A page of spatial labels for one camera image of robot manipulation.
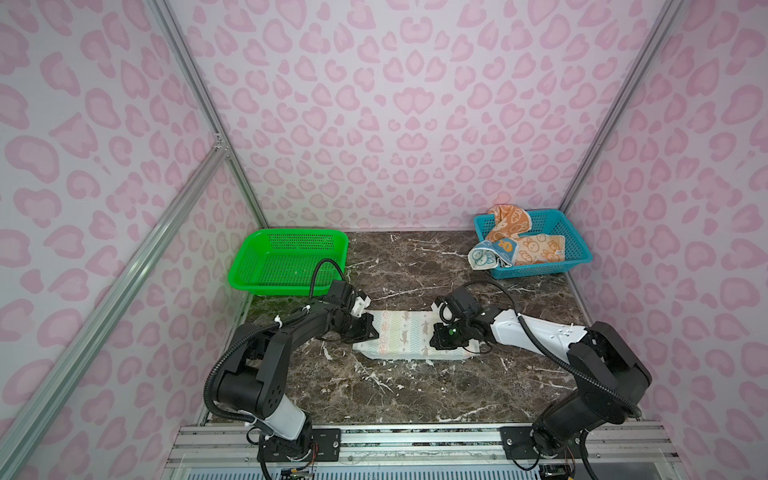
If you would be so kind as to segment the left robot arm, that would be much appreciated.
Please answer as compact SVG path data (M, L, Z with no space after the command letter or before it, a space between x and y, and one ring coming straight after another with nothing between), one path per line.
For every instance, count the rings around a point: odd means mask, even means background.
M308 416L286 395L294 350L328 332L347 344L376 339L369 305L369 298L359 296L349 305L316 300L277 318L271 326L239 327L206 379L206 408L269 436L299 440L308 428Z

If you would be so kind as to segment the pastel striped animal towel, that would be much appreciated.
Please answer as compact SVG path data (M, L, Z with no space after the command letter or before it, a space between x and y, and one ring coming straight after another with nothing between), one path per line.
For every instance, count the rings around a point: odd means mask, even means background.
M439 317L431 311L372 311L379 338L355 343L353 350L374 360L462 361L479 351L471 340L466 348L436 350L429 341Z

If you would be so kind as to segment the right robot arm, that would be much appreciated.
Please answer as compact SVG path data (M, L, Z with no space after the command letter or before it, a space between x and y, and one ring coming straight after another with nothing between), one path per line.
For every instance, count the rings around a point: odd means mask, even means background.
M472 340L514 346L543 355L574 378L575 389L532 424L527 445L537 454L553 457L584 431L642 416L639 402L651 374L610 325L567 326L497 307L455 313L443 303L432 311L439 323L430 345L437 350L464 348Z

